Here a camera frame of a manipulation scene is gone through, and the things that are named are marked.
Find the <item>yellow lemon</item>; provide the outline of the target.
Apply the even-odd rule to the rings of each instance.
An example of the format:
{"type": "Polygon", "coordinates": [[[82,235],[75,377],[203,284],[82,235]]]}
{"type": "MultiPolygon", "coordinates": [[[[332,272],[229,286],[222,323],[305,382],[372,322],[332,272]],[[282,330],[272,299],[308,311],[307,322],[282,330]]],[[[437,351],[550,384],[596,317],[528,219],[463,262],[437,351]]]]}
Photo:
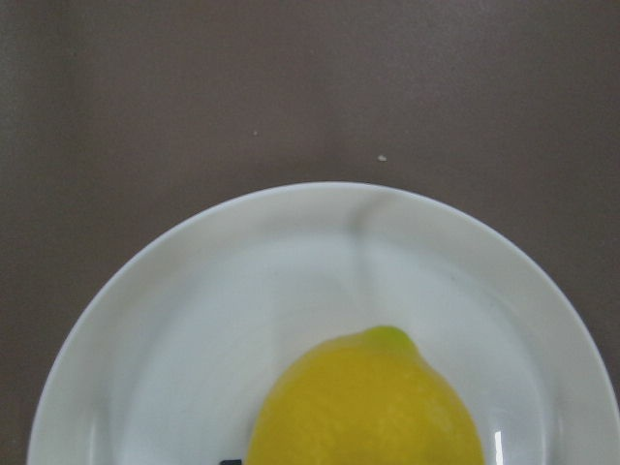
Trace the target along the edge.
{"type": "Polygon", "coordinates": [[[477,428],[450,384],[395,326],[325,341],[277,379],[248,464],[482,464],[477,428]]]}

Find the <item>white plate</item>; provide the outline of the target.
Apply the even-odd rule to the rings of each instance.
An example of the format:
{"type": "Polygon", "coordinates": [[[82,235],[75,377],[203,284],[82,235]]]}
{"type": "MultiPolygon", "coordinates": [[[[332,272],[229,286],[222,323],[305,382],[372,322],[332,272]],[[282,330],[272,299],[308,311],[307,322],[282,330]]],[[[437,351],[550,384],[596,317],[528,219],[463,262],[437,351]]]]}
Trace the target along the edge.
{"type": "Polygon", "coordinates": [[[246,195],[140,251],[67,337],[27,460],[240,458],[294,359],[377,325],[406,331],[458,392],[487,463],[618,462],[611,381],[555,283],[459,210],[356,183],[246,195]]]}

